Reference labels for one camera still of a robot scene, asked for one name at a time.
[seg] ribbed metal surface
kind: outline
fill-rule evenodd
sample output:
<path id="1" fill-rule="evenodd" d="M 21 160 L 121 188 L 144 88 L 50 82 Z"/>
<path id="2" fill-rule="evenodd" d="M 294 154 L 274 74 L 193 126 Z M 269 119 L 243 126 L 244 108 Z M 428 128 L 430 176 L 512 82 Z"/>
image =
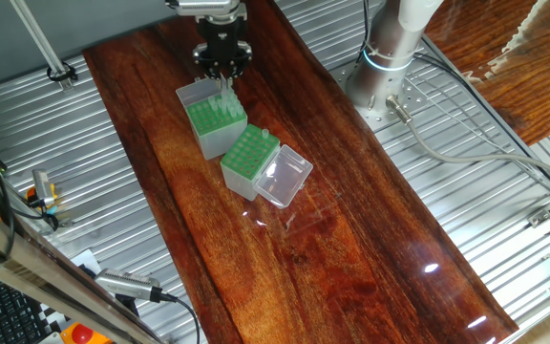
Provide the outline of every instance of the ribbed metal surface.
<path id="1" fill-rule="evenodd" d="M 364 39 L 361 0 L 279 0 L 282 12 L 313 54 L 330 70 L 355 58 Z M 370 0 L 370 14 L 384 1 Z"/>
<path id="2" fill-rule="evenodd" d="M 60 228 L 53 241 L 68 257 L 90 249 L 102 268 L 150 275 L 189 303 L 86 62 L 68 62 L 79 78 L 68 94 L 43 72 L 0 86 L 0 159 L 9 166 L 7 178 L 24 192 L 32 186 L 32 169 L 48 171 L 60 200 L 57 217 L 74 224 Z M 137 301 L 137 309 L 163 338 L 196 342 L 182 306 Z"/>

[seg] wooden board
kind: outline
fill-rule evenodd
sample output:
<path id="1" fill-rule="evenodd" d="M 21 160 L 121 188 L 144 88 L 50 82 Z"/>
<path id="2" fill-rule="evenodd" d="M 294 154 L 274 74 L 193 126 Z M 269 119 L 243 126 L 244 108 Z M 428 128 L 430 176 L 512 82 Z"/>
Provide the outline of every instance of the wooden board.
<path id="1" fill-rule="evenodd" d="M 314 164 L 284 210 L 229 191 L 220 159 L 202 158 L 175 94 L 201 75 L 192 18 L 84 53 L 210 342 L 485 343 L 516 330 L 277 6 L 246 3 L 254 60 L 236 93 L 250 123 Z"/>
<path id="2" fill-rule="evenodd" d="M 446 0 L 427 34 L 527 144 L 550 135 L 550 0 Z"/>

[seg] pipette tip box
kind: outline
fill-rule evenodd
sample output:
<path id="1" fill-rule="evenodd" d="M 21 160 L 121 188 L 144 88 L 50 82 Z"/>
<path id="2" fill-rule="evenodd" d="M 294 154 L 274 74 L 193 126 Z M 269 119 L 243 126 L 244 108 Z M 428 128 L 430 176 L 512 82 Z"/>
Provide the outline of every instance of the pipette tip box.
<path id="1" fill-rule="evenodd" d="M 313 165 L 267 130 L 249 124 L 221 161 L 226 186 L 254 201 L 258 194 L 289 206 Z"/>
<path id="2" fill-rule="evenodd" d="M 207 159 L 225 154 L 247 126 L 247 114 L 232 88 L 203 79 L 176 91 L 192 132 Z"/>

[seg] connector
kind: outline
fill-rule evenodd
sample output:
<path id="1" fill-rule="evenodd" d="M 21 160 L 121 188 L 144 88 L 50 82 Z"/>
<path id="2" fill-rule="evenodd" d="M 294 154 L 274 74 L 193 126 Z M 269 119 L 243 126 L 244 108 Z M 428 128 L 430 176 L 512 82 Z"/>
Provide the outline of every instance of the connector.
<path id="1" fill-rule="evenodd" d="M 398 101 L 398 97 L 389 96 L 386 99 L 386 106 L 398 115 L 398 118 L 400 118 L 403 124 L 407 125 L 407 123 L 413 120 L 409 111 L 407 111 Z"/>

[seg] gray cable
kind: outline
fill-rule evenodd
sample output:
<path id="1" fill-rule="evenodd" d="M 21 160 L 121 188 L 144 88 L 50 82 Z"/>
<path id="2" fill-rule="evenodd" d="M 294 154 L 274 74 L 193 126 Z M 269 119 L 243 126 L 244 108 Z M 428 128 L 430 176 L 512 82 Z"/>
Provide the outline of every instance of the gray cable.
<path id="1" fill-rule="evenodd" d="M 426 150 L 426 152 L 428 152 L 428 154 L 431 157 L 440 161 L 453 162 L 453 163 L 469 163 L 469 162 L 477 162 L 477 161 L 510 160 L 510 161 L 526 162 L 537 167 L 542 167 L 545 170 L 550 172 L 550 165 L 542 161 L 537 161 L 535 159 L 524 157 L 517 154 L 490 154 L 490 155 L 484 155 L 484 156 L 461 157 L 461 158 L 448 157 L 430 148 L 426 143 L 426 141 L 421 139 L 421 136 L 419 136 L 419 132 L 417 132 L 417 129 L 415 128 L 415 125 L 413 124 L 412 121 L 408 122 L 407 126 L 409 127 L 409 130 L 411 130 L 412 135 L 417 140 L 417 143 L 419 143 Z"/>

